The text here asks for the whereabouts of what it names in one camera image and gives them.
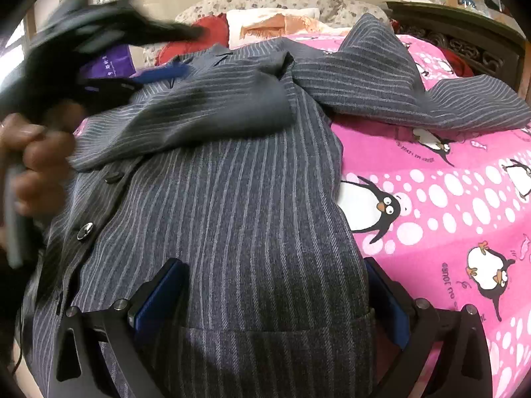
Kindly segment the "person's left hand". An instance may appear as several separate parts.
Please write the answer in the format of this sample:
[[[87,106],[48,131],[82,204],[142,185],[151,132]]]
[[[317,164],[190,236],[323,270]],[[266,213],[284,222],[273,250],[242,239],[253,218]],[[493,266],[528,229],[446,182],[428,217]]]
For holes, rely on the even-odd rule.
[[[13,191],[16,211],[32,218],[43,237],[67,204],[73,177],[69,157],[76,148],[74,132],[87,112],[80,104],[65,101],[48,116],[57,123],[55,127],[33,124],[16,112],[7,115],[1,125],[1,173],[5,173],[12,153],[20,153],[25,166],[23,173],[1,187]]]

